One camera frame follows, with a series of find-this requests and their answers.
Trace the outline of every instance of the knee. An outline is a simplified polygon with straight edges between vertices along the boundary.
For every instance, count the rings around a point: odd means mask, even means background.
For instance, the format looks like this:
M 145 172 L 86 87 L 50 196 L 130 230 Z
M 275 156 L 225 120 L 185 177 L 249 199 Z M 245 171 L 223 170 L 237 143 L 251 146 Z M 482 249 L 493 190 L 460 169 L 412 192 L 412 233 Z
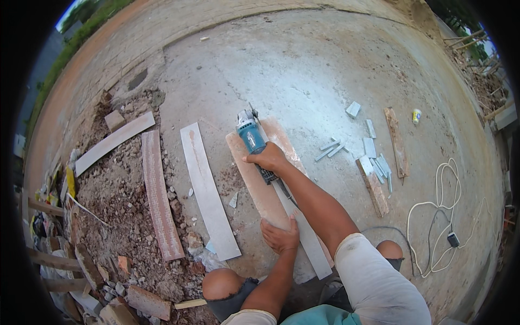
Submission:
M 202 280 L 202 295 L 207 300 L 225 299 L 237 293 L 244 280 L 228 268 L 213 270 Z
M 383 255 L 384 258 L 402 258 L 402 249 L 399 244 L 394 241 L 384 240 L 379 243 L 376 249 L 381 253 L 381 255 Z

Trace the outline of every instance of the black cable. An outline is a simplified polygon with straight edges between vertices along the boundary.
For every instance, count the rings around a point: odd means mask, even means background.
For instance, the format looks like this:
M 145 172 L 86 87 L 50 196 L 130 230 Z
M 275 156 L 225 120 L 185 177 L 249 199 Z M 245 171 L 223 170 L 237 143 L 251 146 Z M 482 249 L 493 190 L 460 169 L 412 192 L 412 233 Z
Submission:
M 444 213 L 444 211 L 441 209 L 438 209 L 437 212 L 435 212 L 435 214 L 433 215 L 432 224 L 430 225 L 430 230 L 428 231 L 428 264 L 426 264 L 426 265 L 430 265 L 430 259 L 432 258 L 432 248 L 430 245 L 430 234 L 432 233 L 433 223 L 435 223 L 435 217 L 437 217 L 437 213 L 439 213 L 439 212 L 442 212 L 444 214 L 444 217 L 446 217 L 446 220 L 448 221 L 448 223 L 450 222 L 450 219 L 448 219 L 448 216 L 446 215 L 446 213 Z M 451 224 L 450 230 L 453 232 L 453 224 Z
M 396 227 L 392 227 L 392 226 L 373 226 L 373 227 L 369 227 L 365 230 L 362 230 L 361 233 L 367 231 L 367 230 L 370 230 L 370 229 L 378 229 L 378 228 L 386 228 L 386 229 L 393 229 L 393 230 L 397 230 L 399 231 L 399 233 L 401 234 L 401 236 L 405 239 L 406 241 L 406 245 L 408 246 L 408 252 L 410 253 L 410 261 L 411 261 L 411 264 L 412 264 L 412 275 L 413 277 L 415 277 L 415 271 L 414 271 L 414 268 L 413 268 L 413 259 L 412 259 L 412 248 L 410 247 L 410 242 L 408 242 L 408 239 L 406 238 L 405 234 L 401 231 L 401 229 L 399 228 L 396 228 Z

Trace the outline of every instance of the plastic cup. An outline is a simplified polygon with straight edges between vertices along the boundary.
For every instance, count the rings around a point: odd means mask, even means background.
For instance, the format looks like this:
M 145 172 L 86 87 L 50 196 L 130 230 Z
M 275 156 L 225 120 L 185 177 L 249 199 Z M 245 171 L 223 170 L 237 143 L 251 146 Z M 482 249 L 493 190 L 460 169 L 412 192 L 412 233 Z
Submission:
M 412 123 L 417 125 L 419 124 L 419 120 L 421 119 L 421 110 L 419 109 L 414 109 L 413 112 L 412 112 Z

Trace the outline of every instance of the person's left hand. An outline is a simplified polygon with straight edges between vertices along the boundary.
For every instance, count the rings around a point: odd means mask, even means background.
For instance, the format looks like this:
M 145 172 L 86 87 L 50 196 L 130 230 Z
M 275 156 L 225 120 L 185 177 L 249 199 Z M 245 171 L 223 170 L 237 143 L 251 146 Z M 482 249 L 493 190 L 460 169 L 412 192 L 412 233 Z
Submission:
M 300 213 L 298 210 L 294 210 L 294 214 Z M 286 250 L 297 250 L 300 243 L 300 231 L 298 230 L 298 224 L 294 218 L 294 214 L 289 217 L 291 223 L 291 230 L 285 231 L 277 228 L 267 222 L 266 219 L 262 218 L 260 222 L 260 229 L 264 236 L 265 242 L 272 248 L 272 250 L 280 255 Z

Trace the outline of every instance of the hole in concrete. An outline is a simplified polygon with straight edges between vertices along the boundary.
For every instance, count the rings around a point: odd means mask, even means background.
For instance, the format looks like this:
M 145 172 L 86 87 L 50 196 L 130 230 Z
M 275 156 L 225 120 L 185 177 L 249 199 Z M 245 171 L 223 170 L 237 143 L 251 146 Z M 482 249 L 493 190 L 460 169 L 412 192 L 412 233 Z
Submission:
M 147 75 L 148 75 L 148 69 L 144 69 L 144 71 L 142 71 L 140 74 L 135 76 L 135 78 L 133 78 L 132 81 L 130 81 L 128 83 L 128 90 L 132 90 L 135 87 L 139 86 L 141 84 L 141 82 L 146 78 Z

